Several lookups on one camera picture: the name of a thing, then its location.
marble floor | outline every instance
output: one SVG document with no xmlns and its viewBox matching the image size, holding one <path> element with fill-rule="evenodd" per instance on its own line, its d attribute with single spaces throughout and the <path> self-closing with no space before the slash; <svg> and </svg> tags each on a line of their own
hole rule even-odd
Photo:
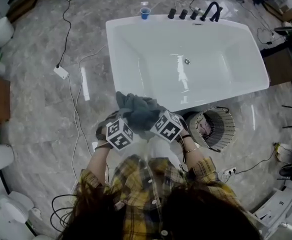
<svg viewBox="0 0 292 240">
<path fill-rule="evenodd" d="M 175 1 L 185 2 L 176 2 L 181 11 L 192 0 L 71 1 L 65 17 L 71 21 L 72 28 L 61 66 L 70 73 L 75 96 L 81 80 L 78 61 L 107 44 L 105 22 L 137 15 L 141 1 L 149 1 L 150 7 L 155 7 L 152 13 L 167 14 Z M 212 1 L 223 7 L 221 18 L 248 25 L 260 49 L 268 45 L 258 41 L 257 28 L 263 28 L 262 23 L 271 29 L 280 26 L 262 6 L 254 7 L 251 0 L 245 0 L 244 4 L 234 0 L 196 0 L 192 6 L 206 9 Z M 49 222 L 51 201 L 57 195 L 68 194 L 75 183 L 71 159 L 77 129 L 69 83 L 53 72 L 69 28 L 62 18 L 67 6 L 65 0 L 39 0 L 33 10 L 15 23 L 14 38 L 2 49 L 6 77 L 11 81 L 11 119 L 3 125 L 2 141 L 11 144 L 15 152 L 15 162 L 4 169 L 4 175 L 11 189 L 30 197 L 42 212 L 42 220 L 30 216 L 34 229 L 52 237 L 57 232 Z M 271 39 L 268 31 L 261 31 L 259 37 L 263 43 Z M 86 69 L 90 100 L 85 101 L 80 94 L 78 113 L 91 146 L 96 140 L 97 124 L 117 108 L 108 48 L 86 59 L 81 66 Z M 268 158 L 274 142 L 292 145 L 292 129 L 282 129 L 292 123 L 292 111 L 282 108 L 282 104 L 292 106 L 289 83 L 196 107 L 198 111 L 212 106 L 228 107 L 236 123 L 236 135 L 222 153 L 207 149 L 203 152 L 213 157 L 218 170 L 236 166 L 241 171 Z M 89 158 L 81 134 L 74 156 L 77 175 Z M 115 154 L 109 156 L 110 175 L 118 159 Z M 228 184 L 245 208 L 254 209 L 273 187 L 281 186 L 282 182 L 276 180 L 281 166 L 273 157 L 254 170 L 233 176 Z M 64 205 L 67 201 L 60 200 L 57 204 Z"/>
</svg>

yellow plaid shirt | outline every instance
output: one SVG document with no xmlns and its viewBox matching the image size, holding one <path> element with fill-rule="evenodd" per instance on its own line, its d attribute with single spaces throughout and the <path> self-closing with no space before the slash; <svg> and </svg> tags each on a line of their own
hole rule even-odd
<svg viewBox="0 0 292 240">
<path fill-rule="evenodd" d="M 154 175 L 163 177 L 162 196 L 159 196 Z M 89 170 L 83 170 L 81 179 L 92 187 L 100 182 Z M 127 206 L 123 238 L 129 240 L 162 239 L 161 202 L 174 186 L 186 182 L 205 184 L 216 197 L 235 206 L 239 203 L 233 191 L 217 176 L 211 158 L 199 161 L 189 172 L 174 167 L 168 158 L 153 158 L 148 163 L 137 155 L 122 161 L 115 170 L 111 185 L 104 192 L 118 193 L 118 201 Z"/>
</svg>

blue cup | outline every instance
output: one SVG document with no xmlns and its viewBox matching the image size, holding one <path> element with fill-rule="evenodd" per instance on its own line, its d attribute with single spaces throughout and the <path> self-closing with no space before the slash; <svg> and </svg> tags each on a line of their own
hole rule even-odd
<svg viewBox="0 0 292 240">
<path fill-rule="evenodd" d="M 148 19 L 148 16 L 150 15 L 150 12 L 151 12 L 151 9 L 150 9 L 150 8 L 142 7 L 142 8 L 140 9 L 141 18 L 142 18 L 143 20 Z"/>
</svg>

bathtub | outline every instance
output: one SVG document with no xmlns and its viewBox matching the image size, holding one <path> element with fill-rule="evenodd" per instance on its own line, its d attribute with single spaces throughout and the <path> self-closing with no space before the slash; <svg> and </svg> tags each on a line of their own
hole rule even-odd
<svg viewBox="0 0 292 240">
<path fill-rule="evenodd" d="M 151 15 L 106 22 L 116 91 L 152 97 L 171 111 L 269 87 L 246 25 Z"/>
</svg>

gray towel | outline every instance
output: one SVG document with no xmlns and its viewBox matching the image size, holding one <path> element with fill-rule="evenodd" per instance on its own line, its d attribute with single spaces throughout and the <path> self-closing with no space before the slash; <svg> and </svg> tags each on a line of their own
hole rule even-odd
<svg viewBox="0 0 292 240">
<path fill-rule="evenodd" d="M 148 139 L 145 131 L 149 131 L 158 121 L 160 113 L 167 110 L 159 105 L 156 99 L 139 97 L 132 93 L 125 96 L 118 91 L 116 99 L 120 117 L 126 118 L 131 130 L 145 139 Z"/>
</svg>

